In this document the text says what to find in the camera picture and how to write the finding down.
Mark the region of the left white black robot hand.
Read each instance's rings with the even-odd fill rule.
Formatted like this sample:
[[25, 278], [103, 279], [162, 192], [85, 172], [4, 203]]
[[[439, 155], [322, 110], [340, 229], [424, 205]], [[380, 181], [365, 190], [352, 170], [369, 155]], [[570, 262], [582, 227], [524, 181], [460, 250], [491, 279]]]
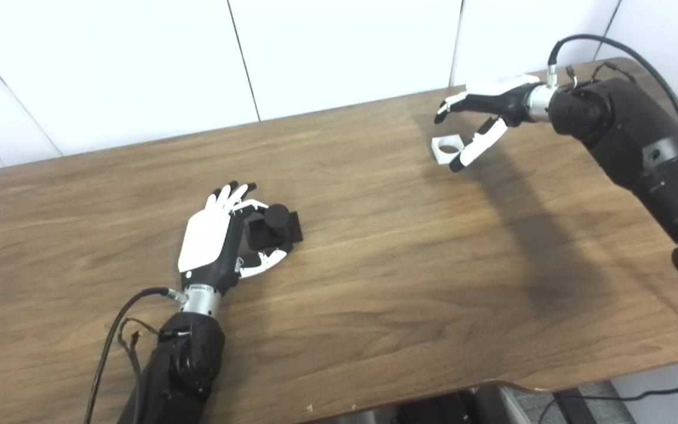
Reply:
[[239, 280], [266, 272], [293, 250], [293, 212], [248, 198], [256, 187], [231, 181], [216, 188], [189, 218], [178, 258], [183, 290], [208, 286], [225, 295]]

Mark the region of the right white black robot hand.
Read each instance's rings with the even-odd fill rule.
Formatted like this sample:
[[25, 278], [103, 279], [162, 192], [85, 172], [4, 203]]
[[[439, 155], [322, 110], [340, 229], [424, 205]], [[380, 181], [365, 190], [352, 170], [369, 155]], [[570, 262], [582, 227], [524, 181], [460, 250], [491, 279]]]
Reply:
[[464, 91], [445, 98], [435, 114], [434, 123], [441, 124], [455, 112], [478, 112], [490, 117], [474, 132], [469, 143], [449, 161], [453, 172], [459, 172], [491, 148], [507, 131], [524, 122], [533, 122], [530, 97], [544, 87], [538, 77], [520, 74], [493, 80], [470, 81]]

